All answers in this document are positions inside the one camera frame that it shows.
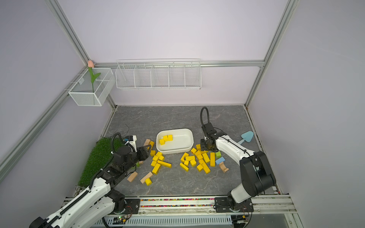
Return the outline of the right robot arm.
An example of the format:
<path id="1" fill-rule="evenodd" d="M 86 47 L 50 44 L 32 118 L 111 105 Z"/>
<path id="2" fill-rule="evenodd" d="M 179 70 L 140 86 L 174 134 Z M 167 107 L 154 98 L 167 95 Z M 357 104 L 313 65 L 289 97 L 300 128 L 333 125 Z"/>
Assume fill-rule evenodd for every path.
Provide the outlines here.
<path id="1" fill-rule="evenodd" d="M 266 154 L 254 152 L 232 140 L 225 132 L 216 131 L 212 123 L 202 124 L 204 139 L 201 147 L 212 152 L 224 152 L 240 167 L 241 183 L 228 193 L 228 205 L 233 211 L 243 208 L 246 200 L 258 196 L 276 185 L 277 181 Z"/>

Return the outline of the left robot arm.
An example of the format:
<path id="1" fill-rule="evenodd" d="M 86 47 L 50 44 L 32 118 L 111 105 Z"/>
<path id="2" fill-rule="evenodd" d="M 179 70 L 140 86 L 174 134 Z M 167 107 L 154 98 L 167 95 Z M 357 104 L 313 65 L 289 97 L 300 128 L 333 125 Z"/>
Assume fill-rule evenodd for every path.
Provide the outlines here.
<path id="1" fill-rule="evenodd" d="M 94 176 L 90 184 L 67 205 L 46 218 L 38 217 L 31 228 L 89 228 L 112 212 L 127 210 L 125 195 L 115 187 L 139 161 L 145 161 L 152 147 L 130 144 L 113 150 L 108 163 Z"/>

